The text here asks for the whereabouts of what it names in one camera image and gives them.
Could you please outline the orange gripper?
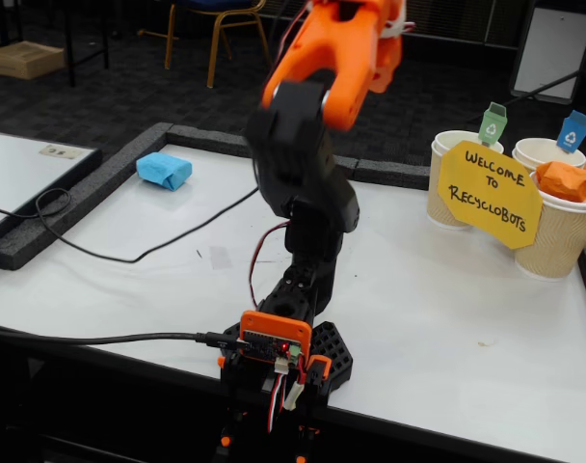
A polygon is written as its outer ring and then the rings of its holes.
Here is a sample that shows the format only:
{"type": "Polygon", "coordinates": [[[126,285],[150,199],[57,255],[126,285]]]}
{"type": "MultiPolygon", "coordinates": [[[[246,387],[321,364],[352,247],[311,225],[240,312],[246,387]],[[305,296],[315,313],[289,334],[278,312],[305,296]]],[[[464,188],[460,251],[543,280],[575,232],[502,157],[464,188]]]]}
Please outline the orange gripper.
{"type": "Polygon", "coordinates": [[[402,38],[379,39],[376,57],[376,72],[370,84],[370,91],[383,93],[391,83],[393,73],[402,60],[402,38]]]}

